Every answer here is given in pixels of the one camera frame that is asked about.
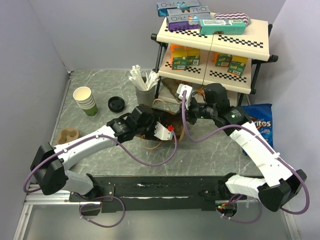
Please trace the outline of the green paper gift bag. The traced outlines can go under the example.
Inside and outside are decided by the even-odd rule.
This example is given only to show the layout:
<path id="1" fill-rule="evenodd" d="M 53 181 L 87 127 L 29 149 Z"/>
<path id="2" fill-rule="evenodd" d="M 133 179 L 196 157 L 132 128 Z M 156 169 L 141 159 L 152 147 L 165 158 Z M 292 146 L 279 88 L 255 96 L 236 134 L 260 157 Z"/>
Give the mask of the green paper gift bag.
<path id="1" fill-rule="evenodd" d="M 163 110 L 160 108 L 155 107 L 156 105 L 156 101 L 160 101 L 162 102 L 169 110 Z M 174 130 L 174 133 L 176 135 L 177 138 L 177 143 L 179 144 L 182 139 L 184 138 L 185 135 L 185 128 L 183 126 L 183 121 L 182 121 L 182 117 L 181 116 L 174 116 L 174 112 L 171 110 L 169 104 L 167 102 L 165 102 L 162 99 L 156 98 L 153 103 L 152 103 L 152 108 L 155 110 L 160 110 L 160 112 L 163 112 L 165 115 L 165 122 L 167 126 L 172 126 L 172 129 Z M 168 140 L 168 141 L 164 141 L 164 140 L 160 140 L 158 138 L 149 138 L 146 137 L 144 134 L 138 134 L 135 137 L 140 138 L 140 143 L 141 145 L 147 149 L 147 150 L 153 150 L 158 148 L 162 143 L 175 143 L 174 139 L 172 140 Z M 147 141 L 154 141 L 157 142 L 157 144 L 153 147 L 147 146 L 146 143 Z"/>

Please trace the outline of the aluminium rail frame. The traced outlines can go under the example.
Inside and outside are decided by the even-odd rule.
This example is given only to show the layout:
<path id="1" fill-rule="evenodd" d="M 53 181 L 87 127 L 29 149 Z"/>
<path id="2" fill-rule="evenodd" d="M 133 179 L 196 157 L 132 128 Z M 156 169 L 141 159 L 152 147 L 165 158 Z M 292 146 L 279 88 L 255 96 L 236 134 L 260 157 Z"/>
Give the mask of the aluminium rail frame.
<path id="1" fill-rule="evenodd" d="M 59 190 L 52 195 L 44 195 L 40 190 L 27 193 L 23 201 L 22 212 L 13 239 L 22 240 L 24 238 L 34 206 L 68 205 L 71 203 L 69 198 L 70 192 L 66 190 Z"/>

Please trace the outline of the purple R.O toothpaste box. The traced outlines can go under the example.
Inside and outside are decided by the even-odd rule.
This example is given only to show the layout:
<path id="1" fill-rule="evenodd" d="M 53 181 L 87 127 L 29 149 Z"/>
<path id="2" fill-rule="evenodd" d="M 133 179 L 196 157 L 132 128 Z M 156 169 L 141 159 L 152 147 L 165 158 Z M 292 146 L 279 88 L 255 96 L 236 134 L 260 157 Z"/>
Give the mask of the purple R.O toothpaste box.
<path id="1" fill-rule="evenodd" d="M 192 30 L 200 27 L 200 20 L 211 20 L 210 13 L 181 14 L 168 16 L 166 24 L 169 31 Z"/>

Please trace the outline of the grey R.O toothpaste box middle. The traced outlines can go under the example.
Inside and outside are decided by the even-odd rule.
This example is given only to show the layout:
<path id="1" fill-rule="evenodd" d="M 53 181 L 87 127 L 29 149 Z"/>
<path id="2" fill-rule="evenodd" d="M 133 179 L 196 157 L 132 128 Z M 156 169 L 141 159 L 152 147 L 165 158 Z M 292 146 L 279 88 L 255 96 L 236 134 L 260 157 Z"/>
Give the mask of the grey R.O toothpaste box middle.
<path id="1" fill-rule="evenodd" d="M 210 13 L 209 8 L 207 6 L 195 6 L 189 8 L 170 8 L 167 10 L 167 16 L 195 15 L 202 13 Z"/>

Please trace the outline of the orange yellow crayon box left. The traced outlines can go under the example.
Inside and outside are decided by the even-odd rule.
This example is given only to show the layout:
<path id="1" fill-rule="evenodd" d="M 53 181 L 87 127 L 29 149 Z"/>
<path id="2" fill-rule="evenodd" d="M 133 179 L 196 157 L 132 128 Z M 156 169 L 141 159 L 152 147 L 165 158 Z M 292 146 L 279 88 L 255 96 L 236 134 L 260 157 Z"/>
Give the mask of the orange yellow crayon box left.
<path id="1" fill-rule="evenodd" d="M 185 71 L 188 65 L 187 51 L 184 46 L 171 44 L 171 68 L 172 70 Z"/>

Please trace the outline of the yellow green crayon box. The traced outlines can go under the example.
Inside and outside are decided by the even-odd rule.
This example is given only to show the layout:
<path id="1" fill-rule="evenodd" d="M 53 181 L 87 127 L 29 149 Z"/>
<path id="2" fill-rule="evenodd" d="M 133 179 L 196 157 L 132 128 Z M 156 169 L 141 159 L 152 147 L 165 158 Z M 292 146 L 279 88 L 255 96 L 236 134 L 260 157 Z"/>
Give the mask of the yellow green crayon box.
<path id="1" fill-rule="evenodd" d="M 198 48 L 187 47 L 187 65 L 188 66 L 198 66 L 201 59 L 201 50 Z"/>

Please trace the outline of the blue Doritos chip bag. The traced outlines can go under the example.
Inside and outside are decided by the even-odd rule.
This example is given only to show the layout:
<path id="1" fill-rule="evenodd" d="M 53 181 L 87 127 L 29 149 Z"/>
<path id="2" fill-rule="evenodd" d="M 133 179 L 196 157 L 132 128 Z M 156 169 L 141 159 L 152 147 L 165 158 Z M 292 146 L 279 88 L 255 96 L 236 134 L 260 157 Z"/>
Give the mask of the blue Doritos chip bag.
<path id="1" fill-rule="evenodd" d="M 242 106 L 244 111 L 250 116 L 254 122 L 257 130 L 262 137 L 273 148 L 273 116 L 272 116 L 272 104 L 251 104 Z"/>

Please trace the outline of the orange green crayon box right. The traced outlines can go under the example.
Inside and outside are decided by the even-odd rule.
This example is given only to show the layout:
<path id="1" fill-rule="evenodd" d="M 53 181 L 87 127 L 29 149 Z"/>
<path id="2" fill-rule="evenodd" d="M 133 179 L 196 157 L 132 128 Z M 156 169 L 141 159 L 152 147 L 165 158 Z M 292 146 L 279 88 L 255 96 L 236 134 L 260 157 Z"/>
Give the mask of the orange green crayon box right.
<path id="1" fill-rule="evenodd" d="M 231 54 L 215 52 L 213 62 L 216 67 L 228 67 L 232 61 L 233 56 Z"/>

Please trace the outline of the brown cardboard cup carrier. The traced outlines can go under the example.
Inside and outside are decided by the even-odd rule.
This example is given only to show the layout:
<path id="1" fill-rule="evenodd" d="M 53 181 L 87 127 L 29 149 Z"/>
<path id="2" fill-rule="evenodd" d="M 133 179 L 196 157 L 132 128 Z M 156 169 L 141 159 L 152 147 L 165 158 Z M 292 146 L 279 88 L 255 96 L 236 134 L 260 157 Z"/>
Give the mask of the brown cardboard cup carrier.
<path id="1" fill-rule="evenodd" d="M 57 144 L 62 145 L 65 143 L 69 143 L 74 140 L 77 140 L 79 137 L 80 132 L 78 129 L 71 127 L 63 128 L 58 134 Z"/>

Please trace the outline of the stack of paper cups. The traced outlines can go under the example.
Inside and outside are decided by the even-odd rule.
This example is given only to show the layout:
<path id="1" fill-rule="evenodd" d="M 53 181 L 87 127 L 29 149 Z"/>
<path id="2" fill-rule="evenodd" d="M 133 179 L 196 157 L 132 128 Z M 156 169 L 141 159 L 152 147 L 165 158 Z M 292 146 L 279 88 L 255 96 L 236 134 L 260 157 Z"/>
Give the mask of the stack of paper cups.
<path id="1" fill-rule="evenodd" d="M 73 92 L 72 96 L 77 105 L 84 111 L 87 116 L 93 117 L 98 114 L 96 100 L 92 94 L 92 90 L 89 87 L 78 87 Z"/>

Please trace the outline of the yellow green box far right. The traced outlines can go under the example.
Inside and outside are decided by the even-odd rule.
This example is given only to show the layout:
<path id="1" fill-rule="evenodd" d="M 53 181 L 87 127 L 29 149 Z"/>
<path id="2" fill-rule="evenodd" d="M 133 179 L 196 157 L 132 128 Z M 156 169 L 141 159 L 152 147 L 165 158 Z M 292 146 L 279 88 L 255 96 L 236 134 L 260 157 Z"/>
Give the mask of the yellow green box far right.
<path id="1" fill-rule="evenodd" d="M 233 55 L 227 73 L 241 77 L 248 62 L 247 57 Z"/>

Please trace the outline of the blue R.O toothpaste box top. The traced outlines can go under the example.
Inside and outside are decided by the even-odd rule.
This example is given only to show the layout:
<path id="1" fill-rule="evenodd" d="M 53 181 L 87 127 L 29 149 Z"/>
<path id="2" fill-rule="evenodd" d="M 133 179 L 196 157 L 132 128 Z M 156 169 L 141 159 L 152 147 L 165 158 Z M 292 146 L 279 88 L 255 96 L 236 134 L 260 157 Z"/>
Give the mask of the blue R.O toothpaste box top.
<path id="1" fill-rule="evenodd" d="M 165 1 L 158 2 L 156 4 L 157 14 L 159 17 L 168 16 L 168 10 L 179 9 L 185 10 L 191 7 L 201 7 L 202 3 L 198 0 L 175 0 L 175 1 Z"/>

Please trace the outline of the teal long box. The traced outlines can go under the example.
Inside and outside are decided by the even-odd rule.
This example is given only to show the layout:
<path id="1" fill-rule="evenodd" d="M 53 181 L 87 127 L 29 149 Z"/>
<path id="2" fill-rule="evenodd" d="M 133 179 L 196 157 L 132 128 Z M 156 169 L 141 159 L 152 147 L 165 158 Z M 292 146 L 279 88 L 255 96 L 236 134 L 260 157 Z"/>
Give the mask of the teal long box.
<path id="1" fill-rule="evenodd" d="M 242 35 L 246 24 L 242 19 L 201 19 L 201 35 Z"/>

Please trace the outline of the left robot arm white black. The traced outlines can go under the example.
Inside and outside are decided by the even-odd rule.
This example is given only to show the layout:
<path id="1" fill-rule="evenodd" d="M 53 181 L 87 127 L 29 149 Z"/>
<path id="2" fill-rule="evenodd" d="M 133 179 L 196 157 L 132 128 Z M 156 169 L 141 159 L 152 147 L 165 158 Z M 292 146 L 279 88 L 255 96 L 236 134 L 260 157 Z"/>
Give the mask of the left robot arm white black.
<path id="1" fill-rule="evenodd" d="M 101 150 L 131 141 L 137 135 L 171 140 L 173 134 L 161 123 L 163 117 L 164 114 L 141 104 L 132 112 L 114 118 L 72 142 L 54 147 L 49 143 L 41 145 L 30 167 L 40 190 L 46 196 L 66 190 L 82 195 L 87 201 L 95 200 L 102 191 L 93 176 L 72 172 L 70 168 Z"/>

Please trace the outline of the brown snack packet under shelf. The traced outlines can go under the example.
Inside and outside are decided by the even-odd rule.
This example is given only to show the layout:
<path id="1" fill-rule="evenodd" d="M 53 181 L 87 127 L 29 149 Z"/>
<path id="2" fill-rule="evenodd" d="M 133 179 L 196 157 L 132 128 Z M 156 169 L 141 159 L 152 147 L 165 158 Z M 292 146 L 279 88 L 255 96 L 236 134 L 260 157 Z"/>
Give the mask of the brown snack packet under shelf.
<path id="1" fill-rule="evenodd" d="M 169 90 L 170 94 L 174 97 L 174 99 L 179 101 L 177 97 L 177 90 L 182 81 L 166 77 L 162 78 L 161 82 Z"/>

